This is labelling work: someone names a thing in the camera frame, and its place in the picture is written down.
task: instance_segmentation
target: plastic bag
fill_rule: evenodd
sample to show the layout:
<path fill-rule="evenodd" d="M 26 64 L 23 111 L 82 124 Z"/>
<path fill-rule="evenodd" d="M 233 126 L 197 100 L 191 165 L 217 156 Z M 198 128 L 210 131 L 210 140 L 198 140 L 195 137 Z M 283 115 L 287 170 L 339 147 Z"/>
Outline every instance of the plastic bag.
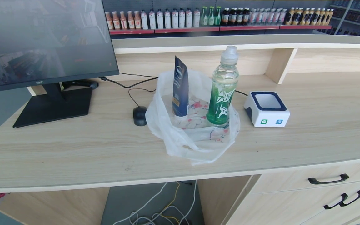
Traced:
<path fill-rule="evenodd" d="M 189 109 L 186 118 L 172 112 L 174 70 L 159 75 L 156 93 L 146 112 L 149 129 L 163 139 L 170 156 L 189 158 L 193 165 L 218 159 L 236 139 L 240 117 L 231 105 L 229 122 L 222 128 L 208 124 L 206 114 L 212 80 L 205 74 L 188 70 Z"/>

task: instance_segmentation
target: black drawer handle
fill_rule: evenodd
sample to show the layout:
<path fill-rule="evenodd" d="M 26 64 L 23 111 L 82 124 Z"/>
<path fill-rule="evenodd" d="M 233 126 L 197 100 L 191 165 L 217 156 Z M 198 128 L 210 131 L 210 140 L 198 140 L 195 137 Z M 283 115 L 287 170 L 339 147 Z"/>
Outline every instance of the black drawer handle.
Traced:
<path fill-rule="evenodd" d="M 320 182 L 320 181 L 316 180 L 316 178 L 314 178 L 314 177 L 308 178 L 307 180 L 313 185 L 325 185 L 325 184 L 334 184 L 334 183 L 338 183 L 338 182 L 343 182 L 343 181 L 346 181 L 348 178 L 350 178 L 346 173 L 340 174 L 340 177 L 341 177 L 341 180 L 328 181 L 328 182 Z"/>
<path fill-rule="evenodd" d="M 357 191 L 357 198 L 354 199 L 354 201 L 358 200 L 359 198 L 360 198 L 360 190 Z M 352 201 L 352 202 L 350 202 L 350 203 L 348 203 L 348 204 L 345 204 L 345 203 L 344 203 L 344 200 L 343 200 L 343 201 L 340 203 L 340 206 L 341 206 L 341 207 L 344 207 L 344 206 L 347 206 L 347 205 L 351 205 L 354 201 Z"/>
<path fill-rule="evenodd" d="M 346 193 L 344 193 L 344 194 L 341 195 L 341 197 L 342 197 L 342 200 L 341 200 L 339 203 L 333 205 L 332 207 L 330 207 L 329 205 L 325 205 L 325 206 L 324 206 L 324 209 L 331 209 L 331 208 L 334 208 L 334 207 L 336 207 L 337 205 L 343 203 L 343 201 L 345 201 L 345 200 L 348 198 L 348 195 L 347 195 Z"/>

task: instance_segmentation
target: monitor screen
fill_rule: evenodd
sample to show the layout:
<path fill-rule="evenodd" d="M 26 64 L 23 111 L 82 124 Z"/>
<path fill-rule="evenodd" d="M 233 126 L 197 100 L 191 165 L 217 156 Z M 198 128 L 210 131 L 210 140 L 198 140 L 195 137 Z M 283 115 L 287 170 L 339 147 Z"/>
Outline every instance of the monitor screen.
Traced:
<path fill-rule="evenodd" d="M 101 0 L 0 0 L 0 91 L 116 74 Z"/>

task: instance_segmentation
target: monitor base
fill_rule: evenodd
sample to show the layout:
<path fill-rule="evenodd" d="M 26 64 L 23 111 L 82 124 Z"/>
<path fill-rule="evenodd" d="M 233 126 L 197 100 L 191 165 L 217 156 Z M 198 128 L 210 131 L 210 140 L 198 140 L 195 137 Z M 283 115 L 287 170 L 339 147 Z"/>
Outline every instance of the monitor base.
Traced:
<path fill-rule="evenodd" d="M 43 87 L 47 94 L 33 96 L 13 127 L 24 127 L 88 114 L 92 88 L 61 92 L 56 84 L 46 84 Z"/>

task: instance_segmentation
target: black computer mouse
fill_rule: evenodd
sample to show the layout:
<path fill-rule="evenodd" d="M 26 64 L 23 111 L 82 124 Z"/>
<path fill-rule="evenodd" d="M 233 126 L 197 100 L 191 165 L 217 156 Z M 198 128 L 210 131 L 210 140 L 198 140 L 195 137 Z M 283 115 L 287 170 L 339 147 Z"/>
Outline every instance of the black computer mouse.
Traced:
<path fill-rule="evenodd" d="M 133 108 L 133 120 L 135 125 L 142 127 L 147 124 L 147 120 L 145 119 L 146 111 L 147 107 L 145 106 Z"/>

